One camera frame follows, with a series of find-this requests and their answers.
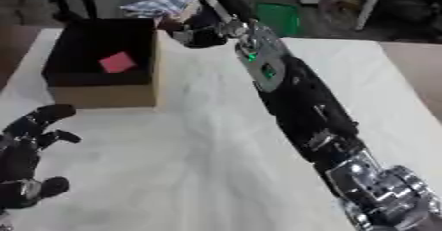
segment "robotic arm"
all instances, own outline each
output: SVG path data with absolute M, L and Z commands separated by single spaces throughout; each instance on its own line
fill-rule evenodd
M 358 231 L 442 229 L 439 198 L 413 171 L 382 168 L 330 89 L 241 0 L 202 0 L 270 113 L 310 162 Z
M 73 116 L 70 105 L 38 108 L 11 123 L 0 135 L 0 231 L 12 230 L 7 210 L 36 205 L 45 198 L 55 197 L 69 189 L 64 177 L 43 182 L 34 179 L 41 152 L 59 140 L 80 142 L 76 135 L 46 129 L 64 118 Z

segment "table surface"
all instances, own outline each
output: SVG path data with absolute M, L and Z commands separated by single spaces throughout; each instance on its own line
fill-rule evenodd
M 39 26 L 0 26 L 0 89 L 17 68 L 35 37 Z M 380 42 L 386 55 L 398 67 L 419 97 L 442 121 L 441 45 Z
M 0 128 L 52 102 L 39 72 L 59 32 L 41 33 L 4 88 Z M 233 40 L 202 50 L 164 32 L 159 41 L 160 105 L 58 123 L 83 141 L 47 149 L 37 177 L 66 176 L 71 191 L 14 214 L 17 230 L 354 230 L 275 125 Z M 442 194 L 442 128 L 378 44 L 284 41 L 360 122 L 381 164 L 406 165 Z

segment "black box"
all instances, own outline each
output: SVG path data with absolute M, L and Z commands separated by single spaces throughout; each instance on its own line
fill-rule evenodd
M 125 52 L 136 64 L 107 73 L 101 59 Z M 150 19 L 85 19 L 69 24 L 43 76 L 57 103 L 78 108 L 155 106 L 157 38 Z

